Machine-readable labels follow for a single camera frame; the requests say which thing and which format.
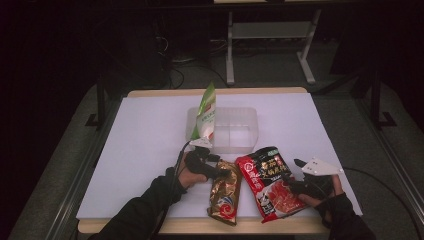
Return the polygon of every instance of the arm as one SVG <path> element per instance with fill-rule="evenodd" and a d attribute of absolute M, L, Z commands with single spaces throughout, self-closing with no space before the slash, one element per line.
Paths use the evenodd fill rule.
<path fill-rule="evenodd" d="M 339 176 L 333 176 L 333 185 L 334 194 L 327 201 L 320 201 L 304 194 L 300 194 L 299 198 L 319 212 L 322 223 L 330 229 L 329 239 L 375 240 L 374 233 L 353 211 L 352 203 L 342 189 Z"/>
<path fill-rule="evenodd" d="M 128 201 L 95 239 L 148 239 L 156 227 L 158 217 L 169 205 L 171 196 L 172 203 L 176 203 L 181 199 L 181 195 L 186 193 L 187 188 L 197 182 L 207 181 L 206 176 L 191 173 L 182 161 L 179 181 L 176 183 L 175 192 L 171 195 L 174 171 L 174 168 L 168 168 L 165 176 L 155 178 L 141 197 Z"/>

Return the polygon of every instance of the red snack bag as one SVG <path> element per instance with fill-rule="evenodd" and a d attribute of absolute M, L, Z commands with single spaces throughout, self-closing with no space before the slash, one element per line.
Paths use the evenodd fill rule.
<path fill-rule="evenodd" d="M 291 191 L 281 174 L 293 175 L 276 147 L 266 147 L 239 157 L 235 162 L 250 186 L 262 223 L 285 218 L 306 208 Z"/>

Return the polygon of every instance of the table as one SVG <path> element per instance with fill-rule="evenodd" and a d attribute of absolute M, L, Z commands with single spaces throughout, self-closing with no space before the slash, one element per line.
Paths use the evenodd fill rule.
<path fill-rule="evenodd" d="M 199 105 L 203 92 L 203 89 L 135 91 L 123 100 L 77 214 L 80 232 L 100 231 L 129 199 L 141 195 L 153 178 L 175 164 L 186 135 L 184 127 L 175 126 L 186 122 L 187 110 Z M 302 174 L 294 165 L 294 158 L 309 161 L 319 157 L 341 166 L 313 100 L 303 88 L 216 89 L 216 93 L 217 107 L 256 109 L 259 139 L 255 150 L 277 146 L 296 178 Z M 237 156 L 221 155 L 229 161 Z M 354 210 L 361 215 L 345 175 L 341 175 L 341 181 Z M 207 216 L 210 188 L 211 181 L 197 184 L 172 205 L 160 234 L 327 232 L 313 209 L 261 224 L 262 217 L 245 181 L 240 191 L 237 226 L 225 225 Z"/>

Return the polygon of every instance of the gloved hand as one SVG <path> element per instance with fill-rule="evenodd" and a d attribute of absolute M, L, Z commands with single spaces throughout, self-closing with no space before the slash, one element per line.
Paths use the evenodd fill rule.
<path fill-rule="evenodd" d="M 346 213 L 350 215 L 353 213 L 353 206 L 350 200 L 347 198 L 346 193 L 343 191 L 342 183 L 338 175 L 332 176 L 333 180 L 333 192 L 328 196 L 326 200 L 319 200 L 312 198 L 305 194 L 299 194 L 299 199 L 314 207 L 322 218 L 322 223 L 327 228 L 330 228 L 332 223 L 336 221 L 334 216 L 343 216 Z"/>
<path fill-rule="evenodd" d="M 193 187 L 196 183 L 206 182 L 208 180 L 205 175 L 192 173 L 190 172 L 190 170 L 188 170 L 185 163 L 187 154 L 188 152 L 184 153 L 183 159 L 180 163 L 180 167 L 178 168 L 178 180 L 180 181 L 181 186 L 184 189 L 188 189 L 190 187 Z"/>

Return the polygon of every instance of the green snack bag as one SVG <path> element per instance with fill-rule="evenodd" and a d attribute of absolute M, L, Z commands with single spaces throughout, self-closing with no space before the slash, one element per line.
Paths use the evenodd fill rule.
<path fill-rule="evenodd" d="M 196 125 L 194 126 L 191 139 L 199 139 L 207 137 L 209 140 L 213 138 L 215 127 L 215 108 L 216 108 L 216 94 L 213 82 L 209 84 L 203 94 L 202 101 L 200 102 L 199 110 L 196 116 Z"/>

